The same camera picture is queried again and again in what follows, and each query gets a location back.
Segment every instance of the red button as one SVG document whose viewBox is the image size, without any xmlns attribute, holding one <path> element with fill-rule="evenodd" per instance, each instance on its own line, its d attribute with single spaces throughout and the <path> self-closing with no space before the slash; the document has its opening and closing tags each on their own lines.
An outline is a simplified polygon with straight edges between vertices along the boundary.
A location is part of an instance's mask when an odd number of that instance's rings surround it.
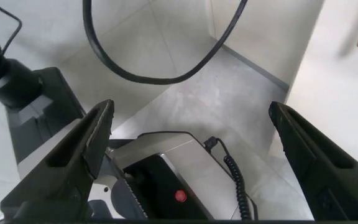
<svg viewBox="0 0 358 224">
<path fill-rule="evenodd" d="M 175 193 L 175 198 L 178 202 L 185 202 L 187 195 L 184 190 L 177 190 Z"/>
</svg>

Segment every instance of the silver metal casing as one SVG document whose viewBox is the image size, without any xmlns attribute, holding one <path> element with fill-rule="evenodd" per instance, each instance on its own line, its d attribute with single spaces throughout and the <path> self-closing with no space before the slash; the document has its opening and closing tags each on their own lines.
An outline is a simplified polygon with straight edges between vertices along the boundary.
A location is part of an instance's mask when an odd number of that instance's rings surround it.
<svg viewBox="0 0 358 224">
<path fill-rule="evenodd" d="M 235 183 L 188 133 L 144 134 L 114 150 L 114 162 L 124 169 L 155 154 L 165 160 L 210 219 L 240 217 Z"/>
</svg>

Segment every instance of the device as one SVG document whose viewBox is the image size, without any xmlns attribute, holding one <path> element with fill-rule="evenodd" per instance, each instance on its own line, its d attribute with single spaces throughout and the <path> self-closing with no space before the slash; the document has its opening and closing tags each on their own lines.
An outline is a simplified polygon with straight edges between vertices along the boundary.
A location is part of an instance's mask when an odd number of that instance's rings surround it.
<svg viewBox="0 0 358 224">
<path fill-rule="evenodd" d="M 83 0 L 83 18 L 89 43 L 107 67 L 132 82 L 165 85 L 190 78 L 208 62 L 246 2 L 206 58 L 174 79 L 139 77 L 119 68 L 94 34 L 90 0 Z M 109 139 L 112 100 L 85 113 L 57 68 L 30 71 L 3 56 L 8 45 L 0 48 L 0 102 L 22 180 L 1 201 L 0 222 L 258 220 L 257 205 L 221 139 L 201 143 L 190 133 L 171 131 Z M 358 162 L 290 107 L 273 102 L 268 113 L 315 220 L 358 220 Z M 211 155 L 219 143 L 228 171 Z"/>
</svg>

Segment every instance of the black cable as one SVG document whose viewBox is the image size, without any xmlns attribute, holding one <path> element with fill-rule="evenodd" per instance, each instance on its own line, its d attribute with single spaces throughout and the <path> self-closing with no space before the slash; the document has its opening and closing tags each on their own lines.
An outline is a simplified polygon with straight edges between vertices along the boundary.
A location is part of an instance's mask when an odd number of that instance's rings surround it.
<svg viewBox="0 0 358 224">
<path fill-rule="evenodd" d="M 251 220 L 252 217 L 248 205 L 246 185 L 244 183 L 244 178 L 242 177 L 240 168 L 237 166 L 233 157 L 230 156 L 230 153 L 226 148 L 225 144 L 223 143 L 223 141 L 219 138 L 216 138 L 216 140 L 221 143 L 223 150 L 226 153 L 226 156 L 224 157 L 223 161 L 229 168 L 233 180 L 236 183 L 236 195 L 237 195 L 237 201 L 239 203 L 241 220 Z"/>
<path fill-rule="evenodd" d="M 5 9 L 3 9 L 3 8 L 1 8 L 1 7 L 0 7 L 0 11 L 3 12 L 3 13 L 5 13 L 7 16 L 9 16 L 9 17 L 15 19 L 15 20 L 19 23 L 19 25 L 17 26 L 16 30 L 13 32 L 13 34 L 12 34 L 12 35 L 10 36 L 10 38 L 7 40 L 7 42 L 6 42 L 5 46 L 4 46 L 4 48 L 2 49 L 2 54 L 5 54 L 7 48 L 8 48 L 9 45 L 11 44 L 12 40 L 16 37 L 17 33 L 19 33 L 19 31 L 22 29 L 23 23 L 22 23 L 22 21 L 21 21 L 18 17 L 16 17 L 16 16 L 13 15 L 12 13 L 6 11 Z"/>
<path fill-rule="evenodd" d="M 130 72 L 125 71 L 123 68 L 118 66 L 115 62 L 111 60 L 109 55 L 104 51 L 101 44 L 99 43 L 98 37 L 94 31 L 93 21 L 92 21 L 92 0 L 83 0 L 83 20 L 84 20 L 84 27 L 86 36 L 88 38 L 89 44 L 93 52 L 98 56 L 100 61 L 104 63 L 111 71 L 116 73 L 122 78 L 129 80 L 131 82 L 136 83 L 145 83 L 145 84 L 153 84 L 153 85 L 171 85 L 183 82 L 198 71 L 200 71 L 205 64 L 211 60 L 211 58 L 216 54 L 216 52 L 222 47 L 223 43 L 229 37 L 231 31 L 233 30 L 234 26 L 236 25 L 237 21 L 239 20 L 242 11 L 244 10 L 248 0 L 241 0 L 239 7 L 237 8 L 236 13 L 234 14 L 230 24 L 224 31 L 222 37 L 218 40 L 215 46 L 211 49 L 211 51 L 189 72 L 184 75 L 175 78 L 150 78 L 150 77 L 142 77 Z"/>
</svg>

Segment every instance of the floor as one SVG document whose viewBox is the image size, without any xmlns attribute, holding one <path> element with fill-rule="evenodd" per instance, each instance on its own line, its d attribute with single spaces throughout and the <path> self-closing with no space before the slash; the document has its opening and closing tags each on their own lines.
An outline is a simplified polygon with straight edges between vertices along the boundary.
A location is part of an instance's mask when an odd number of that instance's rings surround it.
<svg viewBox="0 0 358 224">
<path fill-rule="evenodd" d="M 112 98 L 116 105 L 113 138 L 168 129 L 192 132 L 201 141 L 218 136 L 239 164 L 260 219 L 312 218 L 288 162 L 268 155 L 273 126 L 267 108 L 271 101 L 285 99 L 285 92 L 270 80 L 220 50 L 202 71 L 179 85 L 129 83 L 106 69 L 86 43 L 80 1 L 72 5 L 55 0 L 46 5 L 27 0 L 0 2 L 24 23 L 7 56 L 18 58 L 31 69 L 60 68 L 86 110 Z M 106 51 L 131 72 L 177 76 L 194 67 L 215 43 L 208 34 L 205 15 L 200 13 L 205 12 L 202 0 L 127 2 L 95 4 L 94 12 L 98 13 L 94 14 Z M 33 9 L 39 9 L 41 15 L 34 17 Z M 48 16 L 53 19 L 44 22 Z M 59 20 L 58 16 L 67 19 Z M 9 35 L 6 26 L 13 28 L 14 24 L 1 19 L 0 42 Z M 214 154 L 223 156 L 219 148 Z M 0 200 L 18 181 L 0 104 Z"/>
<path fill-rule="evenodd" d="M 201 142 L 225 142 L 243 173 L 261 220 L 313 219 L 286 159 L 268 155 L 274 127 L 267 114 L 285 92 L 225 50 L 195 77 L 174 85 L 112 132 L 136 138 L 151 131 L 188 131 Z M 223 161 L 223 149 L 213 154 Z"/>
</svg>

